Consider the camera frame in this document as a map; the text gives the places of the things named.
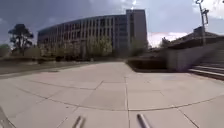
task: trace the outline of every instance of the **building facade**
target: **building facade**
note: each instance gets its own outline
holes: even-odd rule
[[[127,54],[132,39],[147,42],[144,10],[126,10],[124,15],[106,15],[58,24],[38,32],[38,46],[44,55],[52,55],[57,48],[73,47],[85,56],[89,42],[106,37],[113,51]]]

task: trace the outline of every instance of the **concrete wall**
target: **concrete wall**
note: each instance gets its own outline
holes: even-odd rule
[[[181,50],[168,50],[167,67],[170,71],[182,72],[189,69],[198,60],[211,53],[215,49],[224,46],[224,42],[217,42],[201,47],[194,47]]]

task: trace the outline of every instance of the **step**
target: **step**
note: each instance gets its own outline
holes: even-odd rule
[[[190,69],[189,71],[191,73],[194,73],[194,74],[197,74],[197,75],[210,77],[210,78],[215,78],[215,79],[219,79],[219,80],[224,80],[224,74],[221,74],[221,73],[201,71],[201,70],[196,70],[196,69]]]
[[[214,68],[224,68],[224,64],[217,64],[217,63],[201,63],[199,66],[214,67]]]
[[[224,68],[216,68],[216,67],[208,67],[208,66],[195,66],[193,69],[224,74]]]
[[[206,57],[224,57],[224,54],[210,54],[210,55],[208,55],[208,56],[206,56]]]
[[[223,60],[224,61],[224,56],[222,56],[222,57],[208,57],[208,58],[203,58],[203,60]]]
[[[213,62],[213,63],[217,62],[217,63],[224,63],[224,58],[223,58],[223,59],[205,59],[205,60],[202,60],[201,62],[209,62],[209,63],[211,63],[211,62]]]

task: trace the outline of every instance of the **paved ground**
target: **paved ground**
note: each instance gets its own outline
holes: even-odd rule
[[[135,73],[104,63],[0,80],[0,105],[17,128],[223,128],[224,83],[187,73]]]

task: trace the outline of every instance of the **blue sky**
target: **blue sky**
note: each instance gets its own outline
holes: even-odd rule
[[[207,30],[224,33],[224,4],[204,0],[210,9]],[[194,0],[0,0],[0,43],[8,42],[8,30],[24,23],[32,32],[44,27],[84,17],[125,13],[125,9],[145,9],[149,42],[160,37],[177,38],[200,25]]]

